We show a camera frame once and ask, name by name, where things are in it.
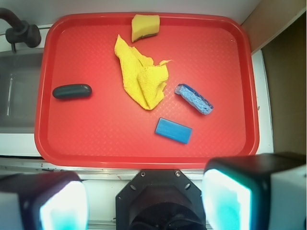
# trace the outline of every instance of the sponge scrubber side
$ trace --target sponge scrubber side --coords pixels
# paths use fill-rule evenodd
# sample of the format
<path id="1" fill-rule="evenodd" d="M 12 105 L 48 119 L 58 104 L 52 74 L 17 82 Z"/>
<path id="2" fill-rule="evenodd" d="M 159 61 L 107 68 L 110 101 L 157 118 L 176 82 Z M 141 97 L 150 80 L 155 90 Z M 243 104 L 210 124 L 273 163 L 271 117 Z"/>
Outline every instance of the sponge scrubber side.
<path id="1" fill-rule="evenodd" d="M 181 95 L 202 114 L 208 115 L 213 109 L 213 105 L 209 101 L 186 84 L 179 84 L 175 89 L 175 93 Z"/>

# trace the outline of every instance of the screw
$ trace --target screw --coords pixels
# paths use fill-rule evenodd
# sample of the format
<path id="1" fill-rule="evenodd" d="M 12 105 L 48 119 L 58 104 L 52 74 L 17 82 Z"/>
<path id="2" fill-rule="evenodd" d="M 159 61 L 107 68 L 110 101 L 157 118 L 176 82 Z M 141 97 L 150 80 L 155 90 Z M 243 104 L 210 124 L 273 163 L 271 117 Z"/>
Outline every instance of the screw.
<path id="1" fill-rule="evenodd" d="M 180 177 L 180 175 L 181 175 L 181 174 L 180 174 L 180 171 L 176 171 L 176 172 L 175 172 L 175 176 L 176 176 L 176 177 Z"/>

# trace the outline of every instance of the blue sponge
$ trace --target blue sponge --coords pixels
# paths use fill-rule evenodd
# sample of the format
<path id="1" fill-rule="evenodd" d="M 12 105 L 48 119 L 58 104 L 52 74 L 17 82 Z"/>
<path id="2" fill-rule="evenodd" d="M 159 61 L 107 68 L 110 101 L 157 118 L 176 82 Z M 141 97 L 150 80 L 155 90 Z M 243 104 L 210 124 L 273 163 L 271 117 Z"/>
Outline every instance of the blue sponge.
<path id="1" fill-rule="evenodd" d="M 163 137 L 170 138 L 182 142 L 184 144 L 188 144 L 192 134 L 192 129 L 180 125 L 178 123 L 160 118 L 155 133 Z"/>
<path id="2" fill-rule="evenodd" d="M 181 95 L 202 114 L 208 115 L 213 109 L 213 105 L 209 101 L 186 84 L 179 84 L 175 89 L 175 93 Z"/>

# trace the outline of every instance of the blue rectangular sponge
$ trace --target blue rectangular sponge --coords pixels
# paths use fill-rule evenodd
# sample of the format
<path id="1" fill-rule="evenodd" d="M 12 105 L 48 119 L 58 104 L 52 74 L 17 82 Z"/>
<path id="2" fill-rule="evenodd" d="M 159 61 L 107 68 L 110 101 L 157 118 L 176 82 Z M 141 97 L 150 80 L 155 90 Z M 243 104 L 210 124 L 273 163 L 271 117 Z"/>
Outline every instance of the blue rectangular sponge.
<path id="1" fill-rule="evenodd" d="M 164 118 L 160 118 L 155 133 L 188 144 L 192 134 L 192 129 Z"/>

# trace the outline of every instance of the dark oval object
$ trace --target dark oval object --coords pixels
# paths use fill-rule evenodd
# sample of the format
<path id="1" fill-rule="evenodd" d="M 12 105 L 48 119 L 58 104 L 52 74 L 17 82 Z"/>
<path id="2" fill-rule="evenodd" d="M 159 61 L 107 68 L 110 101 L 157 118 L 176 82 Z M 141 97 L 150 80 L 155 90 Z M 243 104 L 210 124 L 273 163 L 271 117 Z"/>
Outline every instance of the dark oval object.
<path id="1" fill-rule="evenodd" d="M 88 97 L 92 94 L 92 88 L 87 84 L 72 84 L 56 87 L 52 95 L 57 99 L 73 99 Z"/>

